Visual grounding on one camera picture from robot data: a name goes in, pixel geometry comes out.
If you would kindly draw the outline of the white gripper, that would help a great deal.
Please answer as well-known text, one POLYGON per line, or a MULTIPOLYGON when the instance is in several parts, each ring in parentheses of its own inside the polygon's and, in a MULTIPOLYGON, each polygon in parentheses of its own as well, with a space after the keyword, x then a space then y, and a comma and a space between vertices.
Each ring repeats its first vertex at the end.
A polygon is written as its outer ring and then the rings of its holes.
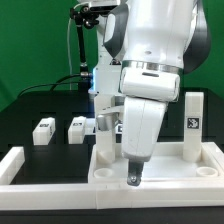
POLYGON ((177 74, 126 67, 120 82, 120 90, 125 95, 124 107, 105 108, 97 114, 99 124, 123 121, 122 154, 131 160, 128 185, 140 185, 142 162, 149 161, 153 154, 168 103, 179 95, 179 84, 177 74))

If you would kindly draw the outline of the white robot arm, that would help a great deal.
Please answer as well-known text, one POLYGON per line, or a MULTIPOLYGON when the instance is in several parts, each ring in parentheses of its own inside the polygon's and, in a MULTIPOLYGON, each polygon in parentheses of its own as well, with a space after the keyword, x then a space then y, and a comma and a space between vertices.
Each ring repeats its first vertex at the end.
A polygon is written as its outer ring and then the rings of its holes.
POLYGON ((123 114, 127 183, 137 186, 167 106, 178 99, 180 76, 209 55, 203 0, 89 0, 86 5, 92 13, 108 13, 104 47, 112 57, 124 54, 119 81, 124 106, 100 112, 96 121, 99 130, 107 130, 123 114))

